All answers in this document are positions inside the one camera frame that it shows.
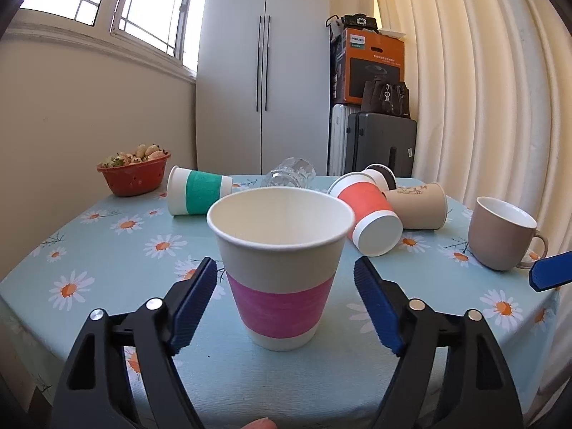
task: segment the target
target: fingertip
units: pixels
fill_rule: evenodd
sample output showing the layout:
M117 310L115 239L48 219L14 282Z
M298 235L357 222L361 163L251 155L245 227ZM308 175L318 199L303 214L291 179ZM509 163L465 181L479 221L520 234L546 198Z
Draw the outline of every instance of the fingertip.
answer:
M278 427L268 418L262 418L247 424L242 429L278 429Z

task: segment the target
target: beige ceramic mug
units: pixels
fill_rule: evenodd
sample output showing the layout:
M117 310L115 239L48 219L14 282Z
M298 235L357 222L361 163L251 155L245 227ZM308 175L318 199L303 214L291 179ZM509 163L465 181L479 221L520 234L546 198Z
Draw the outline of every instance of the beige ceramic mug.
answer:
M537 230L537 222L532 216L497 198L477 198L468 228L468 244L482 264L496 271L532 268L533 262L521 260L534 237L544 242L541 259L545 258L548 239Z
M401 219L403 229L437 230L447 220L447 197L436 182L398 187L384 194Z

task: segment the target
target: clear glass cup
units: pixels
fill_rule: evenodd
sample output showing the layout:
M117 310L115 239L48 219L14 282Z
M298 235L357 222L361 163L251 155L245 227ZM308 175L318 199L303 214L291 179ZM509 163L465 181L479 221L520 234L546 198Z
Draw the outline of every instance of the clear glass cup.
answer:
M310 188L316 177L314 167L302 158L287 158L262 179L261 187Z

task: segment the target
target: light blue tablecloth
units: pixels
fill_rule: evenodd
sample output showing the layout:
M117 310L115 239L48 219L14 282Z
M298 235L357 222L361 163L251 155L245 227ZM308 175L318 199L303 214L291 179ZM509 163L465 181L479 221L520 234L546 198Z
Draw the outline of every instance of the light blue tablecloth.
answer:
M240 186L235 191L255 187L260 179L236 177ZM325 191L333 180L318 177L314 188ZM110 315L134 311L148 298L163 296L203 257L220 260L205 217L173 218L165 197L159 190L103 199L43 242L0 283L0 316L49 401L91 310L105 308ZM398 245L373 263L408 297L424 299L436 311L462 315L469 308L481 310L501 344L525 412L552 342L559 293L537 294L525 271L497 273L481 266L467 249L470 210L452 199L448 203L442 229L405 231ZM202 322L191 345L175 357L209 428L239 428L262 416L273 418L281 429L367 427L398 360L380 345L354 286L359 256L348 240L316 336L292 352L267 351L250 341L219 262L221 276ZM151 425L134 351L126 349L130 379L143 422ZM437 391L444 365L445 350L439 350L430 393Z

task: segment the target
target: paper cup with green band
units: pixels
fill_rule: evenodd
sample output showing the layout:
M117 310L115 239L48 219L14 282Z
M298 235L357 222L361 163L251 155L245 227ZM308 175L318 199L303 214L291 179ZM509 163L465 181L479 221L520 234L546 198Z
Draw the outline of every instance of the paper cup with green band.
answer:
M167 183L167 208L173 216L205 215L231 191L232 177L174 166Z

